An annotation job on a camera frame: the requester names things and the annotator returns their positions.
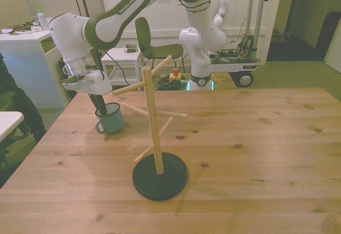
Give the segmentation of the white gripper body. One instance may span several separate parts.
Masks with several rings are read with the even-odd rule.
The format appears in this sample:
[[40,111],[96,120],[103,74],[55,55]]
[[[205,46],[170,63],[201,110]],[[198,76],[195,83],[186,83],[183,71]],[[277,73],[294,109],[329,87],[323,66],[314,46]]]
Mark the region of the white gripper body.
[[64,79],[63,87],[66,90],[86,94],[108,94],[111,92],[111,84],[101,70],[90,70],[83,77]]

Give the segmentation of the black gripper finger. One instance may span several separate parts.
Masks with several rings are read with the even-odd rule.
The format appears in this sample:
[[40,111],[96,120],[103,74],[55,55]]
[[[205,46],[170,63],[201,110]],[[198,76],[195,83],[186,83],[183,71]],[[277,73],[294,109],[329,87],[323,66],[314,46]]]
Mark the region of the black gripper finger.
[[92,103],[94,104],[94,106],[96,107],[96,109],[100,109],[101,108],[101,96],[95,95],[95,94],[89,94],[89,97]]
[[102,116],[107,115],[107,108],[102,95],[97,95],[98,109]]

